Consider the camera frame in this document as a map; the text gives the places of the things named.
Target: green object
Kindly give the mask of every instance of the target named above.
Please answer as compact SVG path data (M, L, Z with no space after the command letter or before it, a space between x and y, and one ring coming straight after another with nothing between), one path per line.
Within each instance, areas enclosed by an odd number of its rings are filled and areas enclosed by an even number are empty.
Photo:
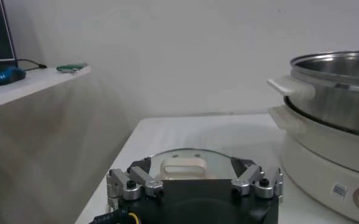
M56 70L58 70L61 73L74 73L82 68L86 67L87 63L79 63L79 64L71 64L71 65L61 65L56 67Z

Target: screw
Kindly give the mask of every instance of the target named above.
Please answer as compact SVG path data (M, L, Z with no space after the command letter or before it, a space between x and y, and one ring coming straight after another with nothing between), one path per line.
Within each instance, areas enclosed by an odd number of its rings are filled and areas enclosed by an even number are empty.
M267 178L262 178L260 181L259 181L259 185L261 187L267 187L269 186L269 180Z
M133 189L136 187L136 182L134 182L133 180L128 180L126 182L126 188L127 189Z

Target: white table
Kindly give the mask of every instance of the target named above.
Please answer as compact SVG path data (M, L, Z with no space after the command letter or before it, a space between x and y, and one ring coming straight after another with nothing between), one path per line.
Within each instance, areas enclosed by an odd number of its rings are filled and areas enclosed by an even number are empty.
M140 121L111 166L125 170L132 161L169 149L212 149L254 160L262 167L281 166L282 133L268 114L210 117L149 118ZM355 223L321 205L285 178L279 223ZM86 224L105 212L106 179L77 219Z

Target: pot rim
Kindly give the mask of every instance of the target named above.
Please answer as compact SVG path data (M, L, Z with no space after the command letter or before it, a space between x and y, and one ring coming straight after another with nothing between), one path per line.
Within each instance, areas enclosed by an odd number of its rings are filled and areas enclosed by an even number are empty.
M359 137L359 130L343 127L342 125L338 125L338 124L334 124L334 123L325 121L321 118L316 117L315 115L307 113L307 112L301 110L300 108L298 108L297 106L295 106L295 104L287 96L285 96L283 98L283 101L289 109L291 109L293 112L297 113L298 115L304 117L305 119L308 119L312 122L318 123L319 125L324 125L328 128L332 128L332 129L335 129L338 131L343 131L343 133L348 133L348 134Z
M302 55L290 60L290 65L293 70L298 71L303 75L309 75L318 79L328 80L336 83L359 85L359 77L344 75L344 74L336 74L331 72L317 71L308 68L303 68L298 65L298 63L303 61L311 61L314 59L322 59L322 58L340 58L340 57L359 57L359 51L335 51L335 52L323 52L317 54Z

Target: metal bracket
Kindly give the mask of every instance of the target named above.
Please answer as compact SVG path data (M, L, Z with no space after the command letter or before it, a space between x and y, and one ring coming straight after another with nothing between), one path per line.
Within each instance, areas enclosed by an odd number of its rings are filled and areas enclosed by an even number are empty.
M163 193L163 182L152 178L148 173L138 166L131 167L129 172L131 180L144 185L145 194L150 197L161 197Z
M251 184L261 179L264 174L260 166L253 164L249 166L240 177L231 181L232 190L240 196L248 195L250 193Z
M109 199L122 196L125 200L137 200L140 197L140 185L130 180L120 169L110 170L106 180Z
M264 178L255 183L255 194L260 198L272 198L274 195L282 199L283 173L280 168L267 171Z

